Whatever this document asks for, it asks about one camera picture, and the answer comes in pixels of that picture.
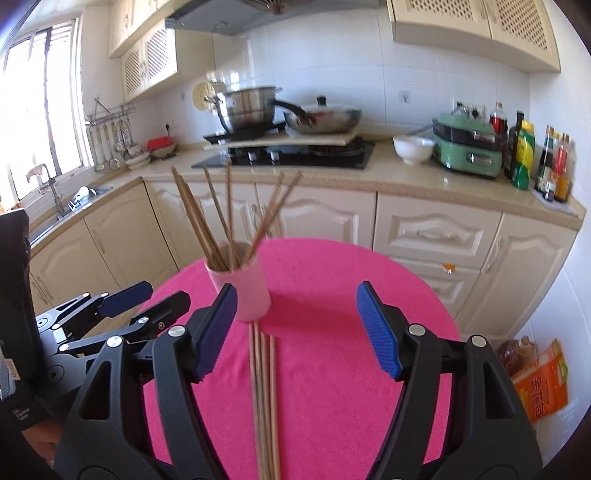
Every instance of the kitchen cabinet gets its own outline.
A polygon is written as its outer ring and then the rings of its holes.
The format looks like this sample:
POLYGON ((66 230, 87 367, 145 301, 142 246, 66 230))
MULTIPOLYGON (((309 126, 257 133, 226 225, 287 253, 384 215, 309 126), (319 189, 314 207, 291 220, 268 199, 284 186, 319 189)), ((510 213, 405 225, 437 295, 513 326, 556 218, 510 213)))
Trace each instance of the kitchen cabinet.
POLYGON ((480 271, 475 268, 409 258, 393 258, 392 260, 413 272, 429 285, 452 317, 455 317, 464 305, 480 274, 480 271))
POLYGON ((211 33, 171 30, 159 22, 122 55, 126 102, 156 96, 215 69, 211 33))
POLYGON ((33 298, 33 310, 35 311, 35 316, 39 316, 47 310, 51 310, 53 305, 47 298, 47 295, 43 293, 33 275, 29 275, 29 283, 31 284, 31 297, 33 298))
POLYGON ((400 43, 453 48, 528 73, 560 72, 543 0, 387 0, 400 43))
MULTIPOLYGON (((179 268, 185 268, 201 258, 203 251, 187 219, 178 188, 173 181, 151 181, 146 184, 146 187, 174 261, 179 268)), ((226 216, 228 199, 225 185, 214 183, 213 187, 226 216)), ((201 207, 215 239, 218 243, 227 242, 207 183, 190 182, 189 188, 201 207)), ((237 241, 251 241, 259 222, 255 186, 253 184, 232 185, 232 205, 234 238, 237 241)))
MULTIPOLYGON (((274 186, 256 186, 264 214, 274 186)), ((371 248, 374 192, 296 187, 271 226, 271 236, 326 238, 371 248)))
POLYGON ((460 333, 512 338, 548 292, 575 236, 567 228, 503 214, 484 268, 456 317, 460 333))
POLYGON ((130 0, 117 0, 111 7, 111 18, 109 19, 109 56, 123 45, 129 36, 130 26, 130 0))
POLYGON ((41 298, 46 297, 53 306, 85 292, 99 295, 119 290, 83 220, 32 257, 30 270, 41 298))
POLYGON ((137 28, 146 22, 158 9, 156 0, 132 0, 131 28, 137 28))
POLYGON ((156 288, 178 271, 143 183, 90 212, 85 222, 121 288, 142 280, 156 288))
POLYGON ((500 212, 379 194, 374 250, 480 269, 500 220, 500 212))

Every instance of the pink tablecloth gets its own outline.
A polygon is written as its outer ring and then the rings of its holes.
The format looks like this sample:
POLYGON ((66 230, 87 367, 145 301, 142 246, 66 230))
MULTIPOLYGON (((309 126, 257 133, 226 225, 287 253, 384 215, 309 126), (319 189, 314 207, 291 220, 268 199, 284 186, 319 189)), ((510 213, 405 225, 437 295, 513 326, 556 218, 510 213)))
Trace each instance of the pink tablecloth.
MULTIPOLYGON (((382 372, 355 307, 371 281, 384 303, 440 337, 458 332, 429 286, 368 249, 311 239, 273 240, 259 250, 272 306, 261 329, 277 337, 278 415, 283 480, 365 479, 394 413, 401 384, 382 372)), ((216 293, 203 261, 168 280, 150 300, 177 291, 191 311, 216 293)), ((189 315, 179 320, 187 322, 189 315)), ((441 454, 450 378, 443 376, 425 461, 441 454)), ((145 387, 157 456, 170 461, 152 384, 145 387)), ((256 480, 248 328, 234 322, 214 371, 194 388, 205 425, 230 479, 256 480)))

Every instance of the green electric cooker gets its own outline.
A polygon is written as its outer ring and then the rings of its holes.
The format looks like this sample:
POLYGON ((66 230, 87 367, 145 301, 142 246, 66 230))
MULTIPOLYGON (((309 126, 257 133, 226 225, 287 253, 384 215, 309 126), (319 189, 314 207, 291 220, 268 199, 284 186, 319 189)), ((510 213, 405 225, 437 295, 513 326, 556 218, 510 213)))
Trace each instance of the green electric cooker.
POLYGON ((497 177, 503 166, 503 138, 492 125, 461 112, 433 119, 434 155, 447 168, 497 177))

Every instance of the bottle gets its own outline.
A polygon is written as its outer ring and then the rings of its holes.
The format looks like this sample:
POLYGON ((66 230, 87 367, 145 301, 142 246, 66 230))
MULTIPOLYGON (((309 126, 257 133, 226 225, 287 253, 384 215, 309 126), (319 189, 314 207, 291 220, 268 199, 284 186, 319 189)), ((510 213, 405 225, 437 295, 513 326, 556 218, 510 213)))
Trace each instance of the bottle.
POLYGON ((569 146, 570 137, 567 134, 563 134, 562 141, 558 148, 556 167, 556 192, 554 192, 554 200, 557 202, 566 202, 569 198, 570 179, 568 172, 569 163, 569 146))
POLYGON ((503 104, 496 103, 495 111, 491 113, 491 125, 495 129, 497 135, 505 135, 507 133, 507 116, 503 111, 503 104))
POLYGON ((520 190, 530 187, 531 167, 534 164, 535 136, 534 124, 526 120, 521 122, 521 131, 516 138, 517 154, 513 168, 513 185, 520 190))
POLYGON ((554 128, 546 127, 546 140, 544 141, 544 149, 540 157, 540 166, 538 167, 538 179, 535 182, 535 189, 538 192, 543 192, 546 182, 550 178, 552 172, 554 158, 554 128))
POLYGON ((503 171, 505 173, 505 177, 507 177, 509 180, 513 179, 513 168, 515 167, 515 150, 517 148, 517 142, 515 139, 521 131, 521 124, 523 123, 524 118, 525 114, 521 111, 517 111, 517 123, 509 130, 507 149, 505 155, 503 156, 503 171))
POLYGON ((506 340, 501 344, 496 354, 507 373, 513 376, 525 366, 528 358, 533 356, 534 352, 535 345, 526 335, 520 340, 506 340))

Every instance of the dish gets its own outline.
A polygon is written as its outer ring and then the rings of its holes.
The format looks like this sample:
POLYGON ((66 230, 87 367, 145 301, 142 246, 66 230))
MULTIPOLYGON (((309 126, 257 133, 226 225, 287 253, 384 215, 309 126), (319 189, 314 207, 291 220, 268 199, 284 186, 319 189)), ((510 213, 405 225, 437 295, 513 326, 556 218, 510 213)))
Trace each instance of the dish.
POLYGON ((418 165, 433 155, 435 142, 423 137, 393 137, 394 150, 403 162, 408 165, 418 165))

